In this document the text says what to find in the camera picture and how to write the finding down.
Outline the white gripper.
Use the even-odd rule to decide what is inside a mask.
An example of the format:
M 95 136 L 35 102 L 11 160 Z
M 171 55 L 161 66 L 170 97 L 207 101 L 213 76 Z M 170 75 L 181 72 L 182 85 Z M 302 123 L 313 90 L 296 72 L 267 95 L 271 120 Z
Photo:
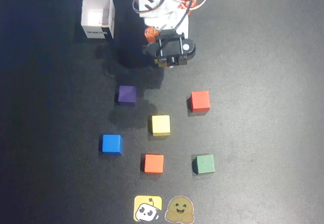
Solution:
M 144 23 L 147 26 L 144 35 L 147 43 L 156 42 L 156 38 L 159 36 L 159 31 L 162 30 L 172 30 L 180 22 L 183 15 L 185 14 L 185 9 L 176 9 L 168 14 L 159 15 L 155 17 L 144 17 Z M 184 33 L 185 38 L 189 35 L 189 17 L 186 15 L 180 26 L 176 30 L 177 34 Z

